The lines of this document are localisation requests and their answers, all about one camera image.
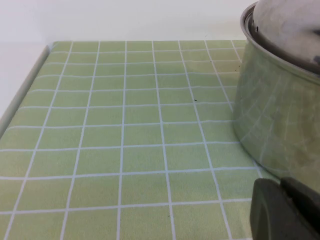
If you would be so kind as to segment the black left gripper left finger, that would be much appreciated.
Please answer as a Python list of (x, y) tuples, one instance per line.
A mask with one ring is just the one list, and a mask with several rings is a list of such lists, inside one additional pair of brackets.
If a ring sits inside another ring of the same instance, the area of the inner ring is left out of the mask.
[(275, 181), (255, 180), (250, 207), (254, 240), (309, 240), (310, 230), (293, 201)]

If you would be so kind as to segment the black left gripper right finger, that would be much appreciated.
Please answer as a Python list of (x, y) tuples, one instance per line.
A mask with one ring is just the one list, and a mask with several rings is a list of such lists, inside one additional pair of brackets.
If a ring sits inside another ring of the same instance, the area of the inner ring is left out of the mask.
[(320, 194), (292, 177), (283, 177), (280, 186), (299, 212), (299, 219), (316, 240), (320, 239)]

